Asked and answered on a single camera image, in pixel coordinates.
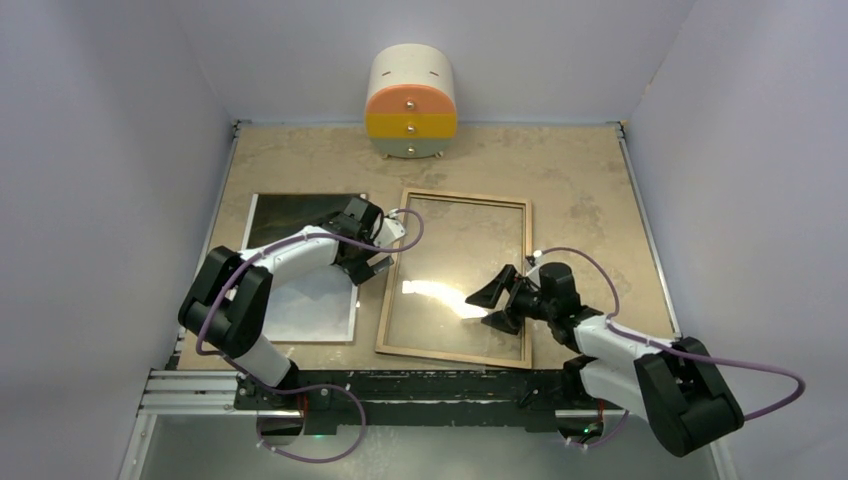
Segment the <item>glossy photo print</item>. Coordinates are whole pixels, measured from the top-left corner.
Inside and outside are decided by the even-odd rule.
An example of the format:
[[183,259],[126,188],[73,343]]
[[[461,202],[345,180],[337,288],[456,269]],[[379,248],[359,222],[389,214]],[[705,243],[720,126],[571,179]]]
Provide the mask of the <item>glossy photo print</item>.
[[[257,248],[319,225],[344,209],[352,193],[252,195],[241,248]],[[281,343],[345,343],[354,339],[358,288],[324,266],[272,289],[263,334]]]

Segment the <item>black wooden picture frame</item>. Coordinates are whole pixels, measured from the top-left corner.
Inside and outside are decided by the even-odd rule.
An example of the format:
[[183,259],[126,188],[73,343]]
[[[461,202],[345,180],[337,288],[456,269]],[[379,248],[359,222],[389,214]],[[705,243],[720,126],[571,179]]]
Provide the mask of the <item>black wooden picture frame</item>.
[[488,309],[466,299],[506,265],[524,268],[533,250],[527,199],[407,188],[404,251],[389,268],[377,327],[381,354],[528,369],[532,335],[510,335],[481,320]]

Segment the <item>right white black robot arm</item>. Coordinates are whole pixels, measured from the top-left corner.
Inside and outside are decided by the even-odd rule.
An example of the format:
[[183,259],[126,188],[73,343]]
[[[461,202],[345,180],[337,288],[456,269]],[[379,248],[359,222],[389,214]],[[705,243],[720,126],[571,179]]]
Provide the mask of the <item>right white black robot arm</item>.
[[571,268],[561,262],[522,275],[506,265],[466,298],[487,309],[482,323],[518,334],[526,320],[543,321],[554,340],[576,352],[563,366],[561,392],[576,407],[609,401],[647,421],[672,455],[683,457],[740,429],[744,415],[705,346],[641,337],[584,304]]

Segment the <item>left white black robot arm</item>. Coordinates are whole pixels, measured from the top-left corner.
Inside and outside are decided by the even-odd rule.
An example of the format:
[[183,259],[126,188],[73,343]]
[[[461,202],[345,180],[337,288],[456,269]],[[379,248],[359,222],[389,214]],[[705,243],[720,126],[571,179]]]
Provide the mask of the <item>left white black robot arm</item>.
[[391,263],[370,259],[405,234],[396,211],[384,212],[359,195],[313,206],[290,220],[279,240],[241,251],[212,249],[183,300],[178,323],[211,345],[211,354],[260,381],[259,395],[272,408],[287,408],[297,399],[299,369],[263,333],[272,290],[321,267],[334,267],[359,286]]

